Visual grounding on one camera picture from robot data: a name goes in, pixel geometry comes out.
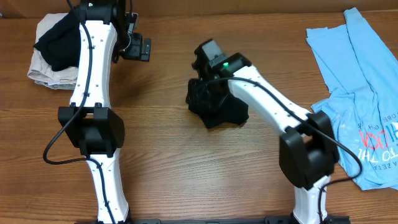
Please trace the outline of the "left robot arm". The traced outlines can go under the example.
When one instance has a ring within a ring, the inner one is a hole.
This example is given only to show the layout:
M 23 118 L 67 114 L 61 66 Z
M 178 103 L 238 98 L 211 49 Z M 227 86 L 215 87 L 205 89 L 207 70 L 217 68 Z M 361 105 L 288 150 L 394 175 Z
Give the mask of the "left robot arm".
M 111 64 L 119 58 L 147 62 L 151 39 L 135 31 L 138 15 L 125 1 L 81 1 L 78 78 L 69 105 L 58 109 L 65 133 L 90 167 L 98 201 L 96 223 L 132 223 L 119 158 L 125 127 L 109 97 Z

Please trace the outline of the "black polo shirt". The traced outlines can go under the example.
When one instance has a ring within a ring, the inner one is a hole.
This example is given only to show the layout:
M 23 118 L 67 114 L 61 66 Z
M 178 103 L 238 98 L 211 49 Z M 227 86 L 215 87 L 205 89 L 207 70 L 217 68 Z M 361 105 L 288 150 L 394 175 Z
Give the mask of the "black polo shirt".
M 223 123 L 242 125 L 249 118 L 248 105 L 233 96 L 230 91 L 227 99 L 218 109 L 199 109 L 191 105 L 188 105 L 188 109 L 198 115 L 208 129 L 217 127 Z

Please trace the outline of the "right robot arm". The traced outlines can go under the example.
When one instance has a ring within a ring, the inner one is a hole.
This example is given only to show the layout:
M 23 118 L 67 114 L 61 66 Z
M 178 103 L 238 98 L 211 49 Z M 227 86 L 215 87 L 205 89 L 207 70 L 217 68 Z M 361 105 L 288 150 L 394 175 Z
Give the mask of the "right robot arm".
M 270 85 L 242 54 L 227 56 L 209 39 L 194 51 L 198 78 L 188 82 L 186 102 L 206 128 L 244 124 L 253 109 L 279 137 L 279 166 L 294 186 L 295 207 L 267 223 L 336 223 L 326 211 L 326 190 L 339 160 L 331 121 L 311 113 Z

